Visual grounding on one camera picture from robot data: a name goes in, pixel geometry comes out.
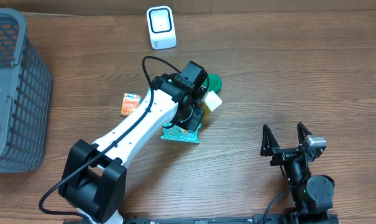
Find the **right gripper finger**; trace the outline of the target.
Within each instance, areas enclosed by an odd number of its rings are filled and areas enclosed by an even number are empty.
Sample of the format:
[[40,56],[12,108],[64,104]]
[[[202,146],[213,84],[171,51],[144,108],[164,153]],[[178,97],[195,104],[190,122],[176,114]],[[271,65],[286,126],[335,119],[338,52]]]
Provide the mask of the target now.
[[272,156],[280,146],[276,141],[271,129],[265,124],[263,125],[262,145],[260,150],[261,156]]
[[312,135],[312,133],[305,127],[305,125],[302,122],[299,122],[297,124],[297,132],[298,132],[299,145],[303,144],[305,137]]

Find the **teal wet wipes pack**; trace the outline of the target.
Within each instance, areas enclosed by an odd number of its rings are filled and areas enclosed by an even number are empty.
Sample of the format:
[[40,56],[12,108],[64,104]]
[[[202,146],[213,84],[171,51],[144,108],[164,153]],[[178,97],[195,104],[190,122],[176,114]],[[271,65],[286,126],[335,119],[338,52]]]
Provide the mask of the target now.
[[196,131],[188,131],[188,130],[180,128],[179,126],[174,126],[170,129],[163,128],[163,135],[160,138],[163,140],[199,144],[200,140],[198,139],[198,131],[200,127],[201,127],[201,124],[199,124]]

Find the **clear plastic snack bag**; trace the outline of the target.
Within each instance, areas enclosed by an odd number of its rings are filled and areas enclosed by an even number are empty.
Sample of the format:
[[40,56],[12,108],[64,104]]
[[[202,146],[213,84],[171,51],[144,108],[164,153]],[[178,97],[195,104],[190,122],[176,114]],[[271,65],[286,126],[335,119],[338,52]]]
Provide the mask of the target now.
[[204,117],[207,117],[221,104],[222,99],[220,99],[220,97],[218,97],[218,95],[214,91],[208,91],[201,100],[199,107],[201,109],[204,109]]

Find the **green lid jar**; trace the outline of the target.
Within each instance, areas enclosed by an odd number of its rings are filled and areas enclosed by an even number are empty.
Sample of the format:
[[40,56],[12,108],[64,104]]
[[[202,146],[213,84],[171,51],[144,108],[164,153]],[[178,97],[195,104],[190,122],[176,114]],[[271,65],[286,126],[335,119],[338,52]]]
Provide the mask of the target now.
[[209,91],[214,91],[216,94],[218,94],[221,91],[222,88],[222,80],[221,78],[216,74],[209,74]]

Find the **orange tissue pack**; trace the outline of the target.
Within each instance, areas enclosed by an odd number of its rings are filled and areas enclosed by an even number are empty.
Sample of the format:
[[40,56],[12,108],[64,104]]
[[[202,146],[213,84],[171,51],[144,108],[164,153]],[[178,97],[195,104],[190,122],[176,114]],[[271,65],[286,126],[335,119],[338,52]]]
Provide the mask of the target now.
[[140,105],[142,98],[135,93],[125,93],[122,99],[121,115],[129,116]]

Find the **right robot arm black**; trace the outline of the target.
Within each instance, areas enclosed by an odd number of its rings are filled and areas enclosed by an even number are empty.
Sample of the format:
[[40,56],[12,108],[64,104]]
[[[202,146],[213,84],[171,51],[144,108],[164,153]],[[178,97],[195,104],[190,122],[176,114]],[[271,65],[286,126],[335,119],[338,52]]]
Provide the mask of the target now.
[[262,215],[266,224],[272,205],[290,193],[293,206],[278,215],[274,223],[338,223],[337,215],[331,215],[335,182],[328,175],[312,175],[309,163],[319,158],[327,146],[323,136],[312,134],[303,123],[297,124],[299,145],[280,148],[271,129],[265,124],[262,130],[260,155],[271,157],[270,165],[279,166],[283,178],[288,181],[288,189],[277,195]]

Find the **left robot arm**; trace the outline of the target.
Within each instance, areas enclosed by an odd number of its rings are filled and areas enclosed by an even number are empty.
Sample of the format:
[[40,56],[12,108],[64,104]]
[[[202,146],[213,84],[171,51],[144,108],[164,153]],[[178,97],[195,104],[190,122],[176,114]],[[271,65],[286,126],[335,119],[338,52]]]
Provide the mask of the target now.
[[196,131],[204,116],[205,69],[189,61],[181,72],[156,76],[144,101],[111,132],[70,149],[58,193],[78,209],[82,223],[122,223],[118,208],[126,189],[127,168],[164,125]]

